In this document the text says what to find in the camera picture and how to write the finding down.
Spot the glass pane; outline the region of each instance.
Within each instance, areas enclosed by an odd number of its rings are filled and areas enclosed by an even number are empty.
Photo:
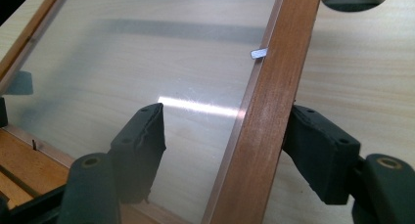
[[[66,0],[7,96],[12,124],[78,158],[164,103],[150,202],[201,221],[274,0]],[[24,92],[30,86],[15,86]]]

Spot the wooden rail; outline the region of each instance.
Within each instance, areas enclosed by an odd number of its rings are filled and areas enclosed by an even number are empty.
[[[320,0],[276,0],[203,223],[261,223]]]

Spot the wooden slat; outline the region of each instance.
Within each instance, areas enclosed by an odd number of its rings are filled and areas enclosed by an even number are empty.
[[[251,103],[235,124],[241,131],[225,152],[204,223],[262,222],[319,2],[276,0],[268,54],[255,63]]]
[[[19,56],[24,46],[30,41],[31,36],[39,27],[40,23],[43,21],[49,10],[52,8],[56,0],[45,0],[39,9],[36,11],[34,16],[31,18],[30,22],[22,31],[21,35],[15,41],[13,46],[7,52],[3,60],[0,62],[0,80],[6,75],[12,66],[13,62]]]
[[[21,205],[32,199],[32,196],[25,192],[6,175],[0,172],[0,196],[8,199],[9,208]]]
[[[33,150],[15,136],[0,129],[0,167],[32,196],[45,194],[66,183],[68,169]]]

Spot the clamp jaw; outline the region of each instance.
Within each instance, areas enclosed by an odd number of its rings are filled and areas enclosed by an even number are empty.
[[[360,143],[320,113],[293,106],[283,150],[324,203],[354,197],[354,223],[415,223],[412,167],[385,155],[363,159]]]

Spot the small metal tab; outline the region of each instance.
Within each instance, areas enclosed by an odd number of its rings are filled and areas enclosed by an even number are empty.
[[[251,58],[253,58],[253,60],[256,60],[256,59],[265,57],[267,51],[268,51],[268,48],[251,51]]]
[[[6,102],[3,97],[0,97],[0,127],[5,127],[9,124],[6,111]]]
[[[36,144],[36,141],[34,141],[34,139],[31,140],[31,146],[33,147],[35,151],[37,151],[37,144]]]

